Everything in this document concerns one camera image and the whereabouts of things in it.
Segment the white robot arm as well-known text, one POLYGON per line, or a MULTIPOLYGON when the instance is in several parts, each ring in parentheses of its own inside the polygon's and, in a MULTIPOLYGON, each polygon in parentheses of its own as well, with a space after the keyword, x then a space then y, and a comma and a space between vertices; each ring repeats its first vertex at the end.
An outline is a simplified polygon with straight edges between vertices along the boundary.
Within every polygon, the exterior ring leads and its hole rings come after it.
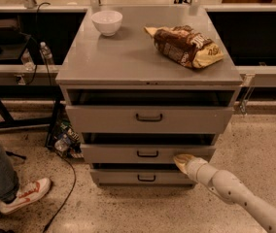
POLYGON ((227 204, 238 204, 267 233, 276 233, 276 208, 256 196, 235 175, 219 170, 191 154, 178 154, 174 162, 190 180, 203 184, 227 204))

